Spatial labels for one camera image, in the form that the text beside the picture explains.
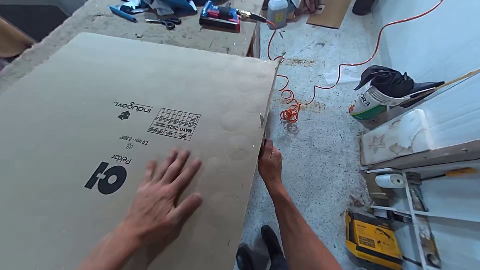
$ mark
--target black shoe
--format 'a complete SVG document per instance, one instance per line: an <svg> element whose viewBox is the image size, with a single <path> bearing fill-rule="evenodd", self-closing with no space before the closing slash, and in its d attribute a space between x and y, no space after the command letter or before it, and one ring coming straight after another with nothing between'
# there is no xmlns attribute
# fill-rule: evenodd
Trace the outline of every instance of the black shoe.
<svg viewBox="0 0 480 270"><path fill-rule="evenodd" d="M240 270L255 270L252 251L246 244L240 244L237 249L237 265Z"/></svg>
<svg viewBox="0 0 480 270"><path fill-rule="evenodd" d="M283 257L282 248L278 242L278 238L275 235L275 232L268 225L262 226L262 238L264 239L265 245L268 249L268 255L270 260L273 260L276 256L280 255Z"/></svg>

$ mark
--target workbench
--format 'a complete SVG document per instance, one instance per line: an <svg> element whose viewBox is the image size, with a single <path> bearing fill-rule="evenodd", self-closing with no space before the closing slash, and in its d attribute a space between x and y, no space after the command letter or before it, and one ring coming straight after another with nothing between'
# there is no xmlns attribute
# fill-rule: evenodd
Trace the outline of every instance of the workbench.
<svg viewBox="0 0 480 270"><path fill-rule="evenodd" d="M230 0L229 2L232 8L259 13L263 0ZM144 18L151 17L152 14L135 15L138 23L127 21L112 14L108 6L120 3L120 0L89 0L85 3L50 35L40 43L33 45L31 49L26 50L19 58L5 67L0 73L0 93L7 90L18 79L29 74L36 66L48 59L80 32L240 56L247 56L252 44L253 56L259 57L260 55L260 28L255 22L242 21L240 33L205 29L198 23L201 7L197 7L198 14L181 17L182 24L168 31L163 25L144 22Z"/></svg>

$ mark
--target right hand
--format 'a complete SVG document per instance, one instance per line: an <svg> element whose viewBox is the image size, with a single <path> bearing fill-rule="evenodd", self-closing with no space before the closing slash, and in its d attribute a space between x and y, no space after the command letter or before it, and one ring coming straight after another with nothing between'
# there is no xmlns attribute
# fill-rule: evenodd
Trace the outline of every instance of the right hand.
<svg viewBox="0 0 480 270"><path fill-rule="evenodd" d="M264 152L258 161L258 172L267 188L282 184L282 153L273 146L272 139L265 141Z"/></svg>
<svg viewBox="0 0 480 270"><path fill-rule="evenodd" d="M174 149L161 164L155 160L147 164L133 204L119 226L140 245L156 242L159 247L166 247L179 236L183 224L202 203L199 193L178 201L202 165L195 159L182 171L189 156L190 151Z"/></svg>

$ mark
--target brown cardboard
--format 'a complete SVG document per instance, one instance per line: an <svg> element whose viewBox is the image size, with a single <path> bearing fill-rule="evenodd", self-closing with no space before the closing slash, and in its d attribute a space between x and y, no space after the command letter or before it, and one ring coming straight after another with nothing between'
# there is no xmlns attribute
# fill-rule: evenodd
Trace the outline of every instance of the brown cardboard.
<svg viewBox="0 0 480 270"><path fill-rule="evenodd" d="M351 0L323 0L325 9L321 14L312 13L307 24L339 29Z"/></svg>
<svg viewBox="0 0 480 270"><path fill-rule="evenodd" d="M149 269L232 269L276 68L79 34L0 95L2 267L75 269L124 215L146 162L182 147L203 167L180 200L204 202ZM128 266L145 262L141 251Z"/></svg>

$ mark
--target yellow box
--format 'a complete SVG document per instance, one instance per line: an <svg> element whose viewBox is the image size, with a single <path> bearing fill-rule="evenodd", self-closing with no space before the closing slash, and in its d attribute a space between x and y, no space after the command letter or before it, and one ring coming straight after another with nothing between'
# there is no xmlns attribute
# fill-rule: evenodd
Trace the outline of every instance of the yellow box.
<svg viewBox="0 0 480 270"><path fill-rule="evenodd" d="M388 220L346 211L346 244L357 258L379 268L402 269L402 253Z"/></svg>

